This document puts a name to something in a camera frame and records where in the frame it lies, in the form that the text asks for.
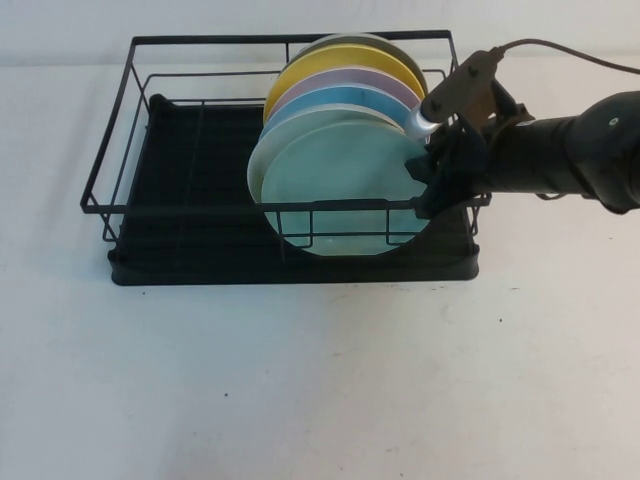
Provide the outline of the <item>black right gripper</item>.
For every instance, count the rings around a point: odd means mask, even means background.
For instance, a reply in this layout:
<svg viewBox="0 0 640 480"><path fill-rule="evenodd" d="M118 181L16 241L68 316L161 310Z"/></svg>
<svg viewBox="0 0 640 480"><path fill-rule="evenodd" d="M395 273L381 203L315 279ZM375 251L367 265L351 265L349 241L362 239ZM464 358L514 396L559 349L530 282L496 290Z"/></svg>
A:
<svg viewBox="0 0 640 480"><path fill-rule="evenodd" d="M474 187L490 158L484 137L467 122L454 122L438 131L428 153L405 162L413 179L430 179L428 191L410 199L419 219L433 219L478 195Z"/></svg>

